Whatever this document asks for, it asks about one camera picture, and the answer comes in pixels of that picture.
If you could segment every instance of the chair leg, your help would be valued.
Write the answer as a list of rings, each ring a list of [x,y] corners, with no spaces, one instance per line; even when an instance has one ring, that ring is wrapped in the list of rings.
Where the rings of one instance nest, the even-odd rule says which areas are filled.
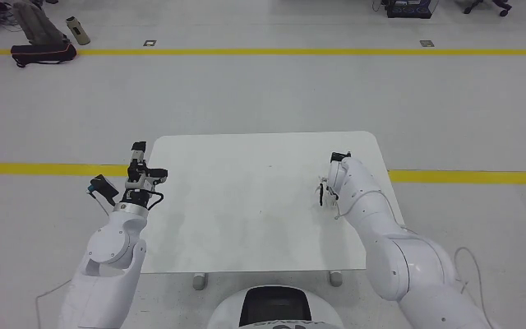
[[[505,3],[503,0],[493,0],[493,3],[495,3],[498,7],[505,9],[507,11],[511,9],[511,6]]]
[[[464,14],[469,14],[473,8],[475,8],[476,6],[478,6],[479,3],[483,3],[483,2],[484,2],[484,0],[476,0],[475,2],[473,2],[473,3],[471,4],[470,7],[467,7],[467,8],[464,10]]]

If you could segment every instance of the table leg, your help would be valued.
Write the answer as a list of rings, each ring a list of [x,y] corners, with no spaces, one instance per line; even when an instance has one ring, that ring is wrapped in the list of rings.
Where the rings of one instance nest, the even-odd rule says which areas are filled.
[[[206,273],[194,273],[194,278],[191,285],[195,290],[203,290],[206,287],[207,279],[208,275]]]
[[[333,287],[340,287],[344,283],[342,271],[329,271],[329,282]]]

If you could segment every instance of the white floor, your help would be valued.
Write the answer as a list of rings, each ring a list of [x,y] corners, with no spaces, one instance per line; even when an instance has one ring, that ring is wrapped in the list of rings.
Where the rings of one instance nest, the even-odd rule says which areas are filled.
[[[429,21],[388,20],[365,0],[63,0],[45,4],[67,32],[76,16],[92,49],[525,49],[526,5],[506,18],[465,16],[442,0]],[[0,30],[0,49],[24,44]],[[79,57],[19,69],[0,56],[0,162],[125,164],[134,141],[197,133],[373,132],[388,169],[526,170],[524,57]],[[87,177],[0,176],[0,327],[36,328],[34,297],[67,280],[102,211]],[[119,186],[121,178],[113,181]],[[452,255],[478,256],[487,309],[526,322],[526,188],[395,184],[406,224]],[[462,270],[478,298],[473,267]],[[349,328],[406,328],[363,272],[330,287],[325,273],[222,274],[203,292],[189,277],[145,275],[125,328],[200,328],[231,293],[288,283],[330,301]],[[53,328],[63,291],[42,300]]]

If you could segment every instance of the table top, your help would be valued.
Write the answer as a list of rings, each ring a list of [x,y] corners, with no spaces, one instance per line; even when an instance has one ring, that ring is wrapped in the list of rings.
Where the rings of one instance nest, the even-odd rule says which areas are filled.
[[[351,151],[402,215],[369,132],[166,136],[148,166],[168,170],[141,233],[143,273],[365,268],[354,228],[319,205],[333,151]]]

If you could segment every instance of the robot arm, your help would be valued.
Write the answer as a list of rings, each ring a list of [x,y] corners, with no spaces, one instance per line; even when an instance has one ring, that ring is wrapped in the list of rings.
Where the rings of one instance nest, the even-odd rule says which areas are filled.
[[[155,186],[168,177],[164,169],[147,168],[145,148],[145,142],[138,142],[131,149],[126,191],[109,214],[109,222],[93,233],[88,242],[62,304],[59,329],[120,328],[128,315],[146,254],[146,243],[140,239],[140,233],[146,226],[148,210],[163,199],[162,194],[155,192]],[[105,181],[101,178],[92,180],[88,193],[101,192],[114,204],[112,197],[116,190],[107,183],[100,188],[98,185]],[[160,198],[148,207],[152,194]],[[101,264],[123,269],[123,273],[101,276]]]
[[[490,329],[482,311],[453,288],[456,270],[445,250],[399,226],[389,200],[359,160],[333,153],[326,183],[339,216],[366,249],[372,288],[397,301],[415,329]]]

